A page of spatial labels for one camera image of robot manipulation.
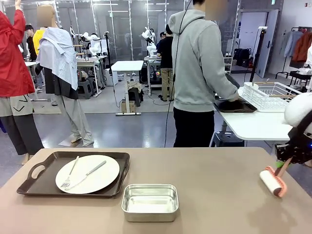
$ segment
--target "open door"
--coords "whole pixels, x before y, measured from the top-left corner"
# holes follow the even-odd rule
[[[265,69],[267,67],[269,54],[270,54],[271,47],[272,47],[274,32],[275,32],[277,15],[278,15],[278,10],[270,11],[268,14],[268,20],[267,20],[267,25],[266,25],[268,27],[268,30],[263,39],[259,62],[256,68],[256,73],[261,78],[264,78]]]

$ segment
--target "black trousers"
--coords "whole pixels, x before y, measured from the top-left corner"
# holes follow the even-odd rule
[[[34,155],[43,149],[32,114],[24,116],[5,116],[1,121],[18,155]]]
[[[188,112],[174,108],[174,147],[209,147],[215,131],[214,111]]]

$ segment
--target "plate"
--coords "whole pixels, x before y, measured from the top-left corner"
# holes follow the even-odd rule
[[[95,172],[91,173],[83,182],[66,191],[65,188],[61,188],[61,185],[67,179],[75,163],[75,160],[70,161],[59,170],[55,178],[57,187],[69,194],[89,194],[107,187],[119,175],[119,164],[115,159],[104,155],[80,157],[71,174],[70,183],[71,185],[75,185],[82,180],[88,172],[105,160],[106,163]]]

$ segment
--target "knife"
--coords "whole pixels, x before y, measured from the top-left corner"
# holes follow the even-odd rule
[[[98,168],[100,168],[101,166],[103,166],[104,164],[106,163],[106,161],[103,161],[102,163],[100,163],[98,166],[96,166],[95,168],[93,168],[91,171],[89,171],[83,179],[81,179],[79,182],[77,182],[76,184],[74,184],[73,186],[69,187],[69,188],[66,188],[65,190],[70,190],[72,189],[73,187],[79,185],[81,182],[83,182],[91,173],[95,172]]]

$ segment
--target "dish rack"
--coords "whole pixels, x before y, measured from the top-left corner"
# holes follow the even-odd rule
[[[279,82],[245,82],[240,96],[260,112],[284,112],[301,92]]]

